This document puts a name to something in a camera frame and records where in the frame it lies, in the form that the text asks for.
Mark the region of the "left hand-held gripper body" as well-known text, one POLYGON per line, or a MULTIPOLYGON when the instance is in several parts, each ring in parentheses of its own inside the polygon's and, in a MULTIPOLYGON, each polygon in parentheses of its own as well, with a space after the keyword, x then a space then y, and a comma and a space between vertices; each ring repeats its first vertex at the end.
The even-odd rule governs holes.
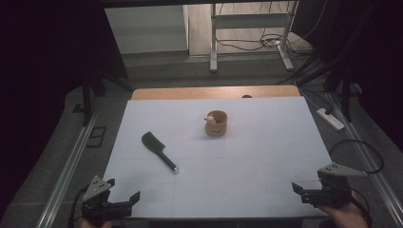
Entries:
POLYGON ((101 227, 106 221, 129 217, 132 206, 127 201, 110 202, 110 189, 105 180, 95 176, 85 191, 82 205, 82 217, 92 224, 101 227))

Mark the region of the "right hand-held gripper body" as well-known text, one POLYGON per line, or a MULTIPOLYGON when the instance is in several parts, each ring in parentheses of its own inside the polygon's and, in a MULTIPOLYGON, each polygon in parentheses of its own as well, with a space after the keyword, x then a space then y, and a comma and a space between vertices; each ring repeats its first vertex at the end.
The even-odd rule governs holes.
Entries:
POLYGON ((352 201, 348 177, 366 177, 367 173, 332 162, 317 170, 320 189, 300 188, 301 201, 314 206, 343 207, 352 201))

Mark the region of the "black comb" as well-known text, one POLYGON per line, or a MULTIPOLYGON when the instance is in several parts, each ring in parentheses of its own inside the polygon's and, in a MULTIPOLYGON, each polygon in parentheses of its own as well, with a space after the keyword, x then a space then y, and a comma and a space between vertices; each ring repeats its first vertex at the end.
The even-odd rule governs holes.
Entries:
POLYGON ((152 132, 148 131, 142 135, 142 143, 148 150, 156 154, 174 173, 179 171, 178 166, 164 154, 165 145, 152 132))

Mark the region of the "tan wooden cup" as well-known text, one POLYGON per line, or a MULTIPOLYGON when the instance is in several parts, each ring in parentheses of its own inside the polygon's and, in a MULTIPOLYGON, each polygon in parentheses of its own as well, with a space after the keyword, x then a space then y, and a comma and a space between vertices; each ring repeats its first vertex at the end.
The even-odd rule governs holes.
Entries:
POLYGON ((227 114, 221 110, 213 110, 210 111, 207 116, 213 116, 216 123, 212 124, 205 121, 205 133, 211 137, 223 136, 226 133, 227 128, 227 114))

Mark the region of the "person's left hand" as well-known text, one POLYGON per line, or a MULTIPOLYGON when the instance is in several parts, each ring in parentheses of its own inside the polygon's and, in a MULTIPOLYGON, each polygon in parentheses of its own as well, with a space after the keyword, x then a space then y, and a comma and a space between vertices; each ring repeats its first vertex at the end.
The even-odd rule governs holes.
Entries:
POLYGON ((80 218, 78 225, 79 225, 79 228, 112 228, 113 222, 106 221, 102 224, 101 227, 98 227, 98 226, 92 224, 91 222, 89 222, 88 220, 86 220, 84 218, 80 218))

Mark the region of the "person's right hand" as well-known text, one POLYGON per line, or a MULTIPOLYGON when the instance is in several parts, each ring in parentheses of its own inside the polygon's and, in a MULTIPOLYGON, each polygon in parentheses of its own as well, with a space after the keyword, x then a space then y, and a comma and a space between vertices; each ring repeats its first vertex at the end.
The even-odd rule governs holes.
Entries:
POLYGON ((319 228, 371 228, 372 221, 357 205, 356 192, 352 193, 351 200, 340 208, 319 205, 318 209, 328 215, 319 228))

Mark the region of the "white table mat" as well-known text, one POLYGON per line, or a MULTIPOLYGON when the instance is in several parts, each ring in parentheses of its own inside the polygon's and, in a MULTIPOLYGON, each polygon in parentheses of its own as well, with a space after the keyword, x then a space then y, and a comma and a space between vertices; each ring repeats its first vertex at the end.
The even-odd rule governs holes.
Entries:
POLYGON ((309 218, 297 182, 318 188, 331 161, 302 97, 128 102, 104 177, 113 201, 140 191, 138 219, 309 218), (226 133, 205 133, 210 111, 227 114, 226 133), (174 173, 142 143, 152 132, 174 173))

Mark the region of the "white power strip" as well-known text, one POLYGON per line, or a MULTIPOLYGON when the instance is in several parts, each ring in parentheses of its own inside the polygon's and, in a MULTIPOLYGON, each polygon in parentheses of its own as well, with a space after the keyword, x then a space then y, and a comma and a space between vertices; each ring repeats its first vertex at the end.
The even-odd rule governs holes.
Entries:
POLYGON ((317 114, 327 123, 329 124, 334 130, 340 131, 345 128, 345 125, 339 121, 334 115, 327 114, 326 109, 321 108, 317 110, 317 114))

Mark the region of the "black tripod stand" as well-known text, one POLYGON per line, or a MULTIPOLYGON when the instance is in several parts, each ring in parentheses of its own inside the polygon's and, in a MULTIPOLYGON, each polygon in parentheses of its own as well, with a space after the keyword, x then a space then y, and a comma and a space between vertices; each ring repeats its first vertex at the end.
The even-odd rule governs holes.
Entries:
POLYGON ((118 66, 112 70, 100 66, 86 66, 82 72, 82 94, 83 102, 74 107, 74 111, 84 113, 83 126, 87 126, 95 113, 92 107, 92 96, 104 97, 106 86, 104 80, 128 91, 134 92, 136 87, 125 82, 128 74, 125 66, 118 66))

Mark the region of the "black metal stand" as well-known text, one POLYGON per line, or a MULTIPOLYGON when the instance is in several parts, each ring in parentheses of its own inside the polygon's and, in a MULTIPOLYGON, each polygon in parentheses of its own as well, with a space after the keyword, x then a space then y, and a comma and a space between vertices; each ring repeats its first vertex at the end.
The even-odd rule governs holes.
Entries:
POLYGON ((341 113, 350 123, 352 121, 350 114, 352 75, 347 64, 347 54, 348 52, 346 50, 341 50, 334 60, 313 72, 304 74, 304 69, 315 59, 315 55, 312 55, 300 68, 294 71, 288 78, 279 81, 278 84, 280 85, 284 82, 292 81, 297 87, 301 87, 312 82, 319 76, 328 73, 323 88, 326 92, 334 92, 338 86, 341 86, 341 113))

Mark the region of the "wooden table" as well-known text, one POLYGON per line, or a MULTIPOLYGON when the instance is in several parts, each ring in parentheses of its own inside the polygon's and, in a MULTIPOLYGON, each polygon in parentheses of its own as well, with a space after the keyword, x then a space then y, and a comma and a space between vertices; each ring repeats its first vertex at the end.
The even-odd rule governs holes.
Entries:
POLYGON ((294 85, 247 85, 139 88, 132 93, 133 101, 145 100, 195 100, 195 99, 236 99, 249 95, 252 98, 298 97, 294 85))

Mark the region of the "black curtain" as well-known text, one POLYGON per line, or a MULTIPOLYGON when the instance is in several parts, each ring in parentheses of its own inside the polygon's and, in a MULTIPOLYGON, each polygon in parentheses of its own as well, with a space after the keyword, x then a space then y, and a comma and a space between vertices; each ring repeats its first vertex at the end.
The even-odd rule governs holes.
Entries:
MULTIPOLYGON (((338 55, 356 17, 371 0, 301 0, 292 32, 321 59, 338 55)), ((380 0, 348 55, 359 101, 403 152, 403 0, 380 0)))
POLYGON ((0 0, 0 219, 45 149, 65 97, 125 65, 106 10, 85 0, 0 0))

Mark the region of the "aluminium rail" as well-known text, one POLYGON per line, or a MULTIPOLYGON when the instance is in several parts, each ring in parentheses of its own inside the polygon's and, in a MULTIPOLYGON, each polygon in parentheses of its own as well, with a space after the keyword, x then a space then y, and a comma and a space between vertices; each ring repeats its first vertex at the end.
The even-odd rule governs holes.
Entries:
POLYGON ((46 203, 35 228, 51 228, 53 222, 55 221, 75 169, 83 154, 90 131, 92 130, 97 118, 98 115, 94 114, 89 119, 87 125, 82 127, 79 137, 72 147, 69 156, 67 157, 65 166, 63 167, 62 172, 55 183, 55 186, 48 198, 48 202, 46 203))
MULTIPOLYGON (((330 100, 330 103, 334 106, 335 114, 340 121, 345 125, 345 131, 349 138, 352 140, 363 141, 359 135, 357 128, 353 122, 348 122, 348 119, 341 111, 341 102, 338 100, 335 93, 326 93, 326 97, 330 100)), ((373 169, 375 168, 375 161, 370 155, 370 150, 364 145, 358 144, 356 146, 358 157, 362 161, 365 167, 373 169)), ((370 178, 374 184, 380 197, 383 199, 386 208, 393 218, 397 228, 403 228, 403 203, 399 200, 397 194, 393 190, 392 186, 388 183, 385 176, 381 171, 371 174, 370 178)))

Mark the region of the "white desk frame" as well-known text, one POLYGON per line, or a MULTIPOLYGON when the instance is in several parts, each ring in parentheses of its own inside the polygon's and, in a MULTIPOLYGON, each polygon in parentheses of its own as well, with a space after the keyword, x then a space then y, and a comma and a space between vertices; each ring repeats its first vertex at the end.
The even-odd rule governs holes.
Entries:
POLYGON ((285 13, 263 13, 263 14, 224 14, 217 15, 216 5, 211 4, 211 48, 210 48, 210 71, 218 70, 217 53, 217 30, 218 29, 265 29, 283 28, 283 33, 279 41, 275 42, 278 53, 288 71, 292 71, 294 66, 286 49, 286 42, 292 26, 297 1, 291 4, 291 8, 285 13))

